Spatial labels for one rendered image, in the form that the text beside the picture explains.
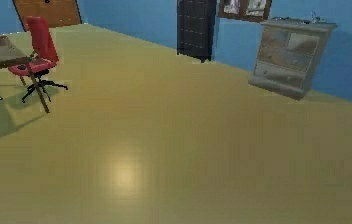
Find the black tall cabinet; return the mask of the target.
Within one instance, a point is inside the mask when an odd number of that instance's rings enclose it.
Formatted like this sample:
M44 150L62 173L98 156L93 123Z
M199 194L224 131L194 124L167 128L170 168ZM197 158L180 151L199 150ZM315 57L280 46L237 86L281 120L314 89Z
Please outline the black tall cabinet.
M177 54L210 61L217 0L177 0Z

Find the brown framed picture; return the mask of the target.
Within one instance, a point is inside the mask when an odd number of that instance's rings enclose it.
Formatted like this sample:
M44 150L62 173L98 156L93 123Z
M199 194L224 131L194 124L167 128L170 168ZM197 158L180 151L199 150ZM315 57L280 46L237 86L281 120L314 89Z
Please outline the brown framed picture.
M268 19L272 0L220 0L219 18L247 22L262 22Z

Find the grey chest of drawers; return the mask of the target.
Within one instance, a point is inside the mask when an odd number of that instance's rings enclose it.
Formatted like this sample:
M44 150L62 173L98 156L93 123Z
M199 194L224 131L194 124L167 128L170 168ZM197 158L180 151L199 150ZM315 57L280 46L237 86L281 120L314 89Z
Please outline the grey chest of drawers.
M263 26L250 85L301 100L336 23L277 17Z

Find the red office chair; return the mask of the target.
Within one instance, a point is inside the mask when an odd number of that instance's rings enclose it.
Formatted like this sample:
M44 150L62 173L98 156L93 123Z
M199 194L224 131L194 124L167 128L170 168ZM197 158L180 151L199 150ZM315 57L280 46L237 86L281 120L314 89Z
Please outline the red office chair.
M57 65L59 57L46 20L42 17L27 16L26 22L32 37L33 47L33 51L29 56L29 66L37 79L38 86L49 98L46 86L68 89L66 85L43 79L43 76L47 75L49 70Z

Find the brown wooden door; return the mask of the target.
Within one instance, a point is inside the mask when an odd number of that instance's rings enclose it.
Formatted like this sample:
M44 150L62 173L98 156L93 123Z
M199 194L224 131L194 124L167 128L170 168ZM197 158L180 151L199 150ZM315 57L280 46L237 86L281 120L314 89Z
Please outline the brown wooden door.
M25 31L28 16L42 17L50 28L82 23L77 0L12 0Z

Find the small dark metal object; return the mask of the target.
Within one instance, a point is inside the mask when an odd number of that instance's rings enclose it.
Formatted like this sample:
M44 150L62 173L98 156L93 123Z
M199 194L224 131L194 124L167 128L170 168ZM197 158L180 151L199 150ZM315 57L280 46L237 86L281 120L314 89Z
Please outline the small dark metal object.
M316 14L315 11L311 12L311 18L309 20L305 20L304 24L316 24L323 22L324 19Z

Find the brown wooden table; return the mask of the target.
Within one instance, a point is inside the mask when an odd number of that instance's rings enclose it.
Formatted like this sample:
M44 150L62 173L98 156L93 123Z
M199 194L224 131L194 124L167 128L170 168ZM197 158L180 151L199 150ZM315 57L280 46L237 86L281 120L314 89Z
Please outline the brown wooden table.
M29 62L29 57L21 50L19 50L11 41L8 46L0 46L0 69L15 66L18 64L25 64L27 67L28 76L32 80L35 90L39 95L41 104L43 105L45 112L49 114L50 110L46 104L42 91L36 81L36 78L32 72Z

